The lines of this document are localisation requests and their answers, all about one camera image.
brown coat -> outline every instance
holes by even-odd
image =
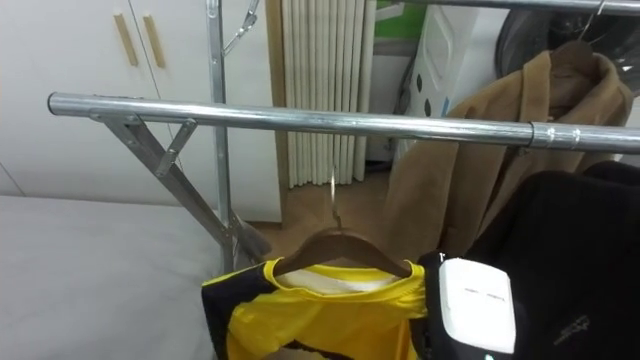
[[[448,117],[623,126],[632,105],[614,65],[581,43],[543,52]],[[439,248],[463,255],[517,186],[543,170],[581,171],[609,154],[421,141],[395,165],[383,243],[397,259]]]

radiator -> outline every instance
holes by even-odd
[[[288,107],[367,112],[376,3],[283,0]],[[366,137],[288,133],[289,187],[364,180]]]

mattress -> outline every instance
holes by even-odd
[[[221,265],[183,208],[0,196],[0,359],[212,359]]]

black jacket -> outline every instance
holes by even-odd
[[[529,177],[467,258],[506,271],[515,359],[640,359],[640,170]]]

metal pole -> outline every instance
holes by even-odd
[[[595,13],[601,0],[404,0],[407,3],[425,5],[475,6],[513,10],[538,10],[560,12]],[[606,0],[602,14],[639,16],[638,0]]]
[[[214,103],[227,102],[224,74],[224,39],[222,34],[222,0],[207,0],[207,28],[209,30],[209,73],[211,76],[211,100]],[[218,212],[222,224],[230,230],[234,238],[231,222],[231,185],[229,181],[229,144],[227,128],[214,128],[216,141],[216,168],[218,169]],[[233,271],[233,249],[223,249],[224,272]]]
[[[248,129],[382,135],[418,140],[459,141],[544,149],[640,154],[640,128],[522,123],[395,115],[236,107],[121,97],[54,93],[54,115],[136,114],[144,121]]]
[[[156,172],[166,152],[143,122],[138,121],[135,125],[126,125],[122,121],[124,117],[98,114],[92,115],[92,117],[103,121],[109,130],[131,150],[149,171]],[[130,115],[129,118],[135,119],[136,116]],[[224,235],[226,231],[224,226],[216,218],[207,202],[200,196],[200,193],[184,176],[180,168],[172,163],[163,176],[157,178],[223,249],[231,246],[229,237]]]

